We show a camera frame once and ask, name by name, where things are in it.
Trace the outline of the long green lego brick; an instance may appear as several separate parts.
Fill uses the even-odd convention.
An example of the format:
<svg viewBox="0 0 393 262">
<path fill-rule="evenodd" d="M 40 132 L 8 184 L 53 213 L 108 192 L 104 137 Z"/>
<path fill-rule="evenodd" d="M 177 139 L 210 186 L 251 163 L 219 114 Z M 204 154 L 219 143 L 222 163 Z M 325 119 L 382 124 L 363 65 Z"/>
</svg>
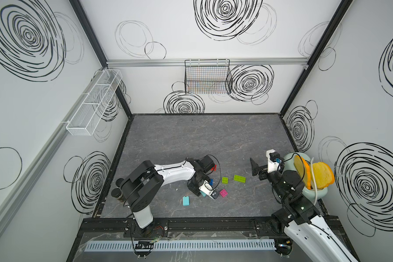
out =
<svg viewBox="0 0 393 262">
<path fill-rule="evenodd" d="M 234 175 L 233 180 L 240 182 L 240 183 L 246 183 L 246 178 L 244 176 L 240 176 L 240 175 Z"/>
</svg>

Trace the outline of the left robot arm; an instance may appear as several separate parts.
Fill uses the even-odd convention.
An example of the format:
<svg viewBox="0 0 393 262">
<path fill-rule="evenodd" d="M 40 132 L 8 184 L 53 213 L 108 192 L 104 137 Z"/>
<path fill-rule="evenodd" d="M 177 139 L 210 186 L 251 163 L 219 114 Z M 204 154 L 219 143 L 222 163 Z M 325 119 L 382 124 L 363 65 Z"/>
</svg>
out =
<svg viewBox="0 0 393 262">
<path fill-rule="evenodd" d="M 179 163 L 168 165 L 153 164 L 146 160 L 122 180 L 118 189 L 122 192 L 124 203 L 129 205 L 140 230 L 151 231 L 154 217 L 150 204 L 163 186 L 185 181 L 188 189 L 196 196 L 204 193 L 217 199 L 219 192 L 209 183 L 209 175 L 215 167 L 213 155 L 200 159 L 186 158 Z"/>
</svg>

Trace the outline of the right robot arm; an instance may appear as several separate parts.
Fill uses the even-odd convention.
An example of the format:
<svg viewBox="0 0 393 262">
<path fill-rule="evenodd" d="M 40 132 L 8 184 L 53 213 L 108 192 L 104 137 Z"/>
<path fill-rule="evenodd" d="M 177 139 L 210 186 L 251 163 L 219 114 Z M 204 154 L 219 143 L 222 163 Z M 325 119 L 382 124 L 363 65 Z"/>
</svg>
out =
<svg viewBox="0 0 393 262">
<path fill-rule="evenodd" d="M 293 240 L 314 262 L 356 262 L 333 233 L 316 206 L 302 195 L 304 184 L 296 170 L 281 172 L 283 162 L 259 166 L 250 159 L 252 175 L 267 179 L 282 208 L 272 215 L 271 227 Z"/>
</svg>

